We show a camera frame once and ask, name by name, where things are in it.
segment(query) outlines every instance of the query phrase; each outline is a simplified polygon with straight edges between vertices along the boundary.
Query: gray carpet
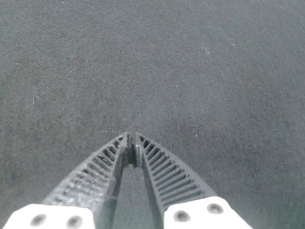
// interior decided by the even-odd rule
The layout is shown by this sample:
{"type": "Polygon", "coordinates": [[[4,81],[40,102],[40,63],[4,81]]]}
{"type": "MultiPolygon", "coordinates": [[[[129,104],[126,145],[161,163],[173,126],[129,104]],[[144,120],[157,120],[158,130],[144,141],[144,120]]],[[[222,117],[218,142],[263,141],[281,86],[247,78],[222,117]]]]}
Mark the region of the gray carpet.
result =
{"type": "MultiPolygon", "coordinates": [[[[304,11],[303,0],[1,1],[0,226],[137,131],[255,229],[304,228],[304,11]]],[[[153,228],[139,175],[123,182],[114,228],[153,228]]]]}

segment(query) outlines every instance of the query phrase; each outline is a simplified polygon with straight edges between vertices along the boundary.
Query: dark gray floor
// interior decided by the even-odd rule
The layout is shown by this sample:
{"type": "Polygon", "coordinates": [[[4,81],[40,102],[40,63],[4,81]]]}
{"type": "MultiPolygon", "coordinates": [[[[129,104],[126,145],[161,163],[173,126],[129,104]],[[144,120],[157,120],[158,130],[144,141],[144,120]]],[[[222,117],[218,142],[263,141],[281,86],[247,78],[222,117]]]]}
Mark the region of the dark gray floor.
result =
{"type": "MultiPolygon", "coordinates": [[[[254,228],[304,228],[304,12],[304,0],[1,1],[0,226],[137,131],[254,228]]],[[[133,182],[128,171],[116,229],[152,228],[133,182]]]]}

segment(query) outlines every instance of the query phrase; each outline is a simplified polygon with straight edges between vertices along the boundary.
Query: white bracket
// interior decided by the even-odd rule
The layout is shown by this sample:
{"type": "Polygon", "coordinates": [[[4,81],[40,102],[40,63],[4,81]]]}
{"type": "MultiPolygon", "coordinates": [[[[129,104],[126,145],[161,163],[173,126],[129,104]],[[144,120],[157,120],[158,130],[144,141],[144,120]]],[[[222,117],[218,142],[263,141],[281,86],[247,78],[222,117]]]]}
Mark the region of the white bracket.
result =
{"type": "Polygon", "coordinates": [[[208,197],[169,206],[164,229],[252,229],[220,197],[208,197]]]}
{"type": "Polygon", "coordinates": [[[10,216],[3,229],[95,229],[88,208],[30,204],[10,216]]]}

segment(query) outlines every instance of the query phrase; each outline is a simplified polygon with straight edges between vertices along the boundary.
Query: screw hole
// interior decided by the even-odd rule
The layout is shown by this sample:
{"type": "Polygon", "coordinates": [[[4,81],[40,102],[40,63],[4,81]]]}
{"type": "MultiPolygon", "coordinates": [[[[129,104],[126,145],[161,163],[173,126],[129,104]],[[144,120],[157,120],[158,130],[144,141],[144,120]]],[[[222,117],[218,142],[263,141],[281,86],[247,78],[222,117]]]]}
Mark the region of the screw hole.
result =
{"type": "Polygon", "coordinates": [[[224,209],[218,204],[210,204],[207,208],[212,214],[222,214],[224,212],[224,209]]]}
{"type": "Polygon", "coordinates": [[[41,224],[44,223],[46,218],[47,218],[47,216],[45,214],[39,214],[32,219],[32,221],[30,222],[30,225],[32,227],[40,226],[41,224]]]}
{"type": "Polygon", "coordinates": [[[187,212],[185,211],[177,211],[174,214],[173,218],[176,222],[187,222],[191,219],[189,214],[187,214],[187,212]]]}
{"type": "Polygon", "coordinates": [[[67,228],[68,229],[77,229],[82,224],[82,218],[80,216],[72,216],[67,221],[67,228]]]}

